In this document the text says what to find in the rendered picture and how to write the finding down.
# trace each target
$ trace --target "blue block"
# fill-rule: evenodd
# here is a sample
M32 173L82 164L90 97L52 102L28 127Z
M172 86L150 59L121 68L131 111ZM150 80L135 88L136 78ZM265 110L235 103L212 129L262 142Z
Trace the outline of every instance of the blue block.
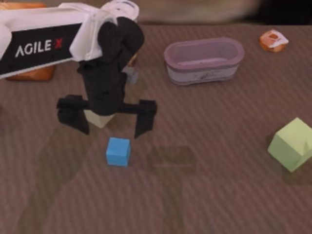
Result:
M109 165L127 167L131 145L129 139L111 137L106 150L106 160Z

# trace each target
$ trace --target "white cap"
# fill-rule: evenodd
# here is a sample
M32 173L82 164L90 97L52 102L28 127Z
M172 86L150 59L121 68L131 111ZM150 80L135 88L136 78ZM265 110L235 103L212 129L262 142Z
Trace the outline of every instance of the white cap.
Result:
M116 17L127 17L137 21L139 7L132 1L112 0L101 7L102 10L108 11Z

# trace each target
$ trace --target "brown table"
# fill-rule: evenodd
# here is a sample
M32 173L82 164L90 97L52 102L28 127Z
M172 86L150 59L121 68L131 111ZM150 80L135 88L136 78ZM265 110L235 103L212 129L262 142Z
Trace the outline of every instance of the brown table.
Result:
M155 99L159 112L137 140L131 115L90 136L58 123L57 99L84 94L74 62L49 83L1 80L0 233L311 233L311 160L289 174L266 148L295 117L312 126L312 28L275 28L290 40L278 54L258 44L271 27L143 26L126 101ZM246 50L233 80L170 83L166 46L221 36ZM128 168L107 166L109 137L132 140Z

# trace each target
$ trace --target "green cube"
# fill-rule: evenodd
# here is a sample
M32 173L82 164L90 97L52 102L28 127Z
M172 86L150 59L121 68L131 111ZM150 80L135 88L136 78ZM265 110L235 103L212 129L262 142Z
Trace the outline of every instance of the green cube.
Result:
M312 128L295 118L273 137L269 153L290 172L312 156Z

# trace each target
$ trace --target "beige block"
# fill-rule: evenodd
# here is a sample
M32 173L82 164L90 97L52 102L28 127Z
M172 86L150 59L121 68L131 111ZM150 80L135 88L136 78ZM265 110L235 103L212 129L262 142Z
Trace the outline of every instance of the beige block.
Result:
M98 128L105 127L105 125L114 117L114 115L99 116L90 110L85 110L84 113L86 114L87 121L94 124Z

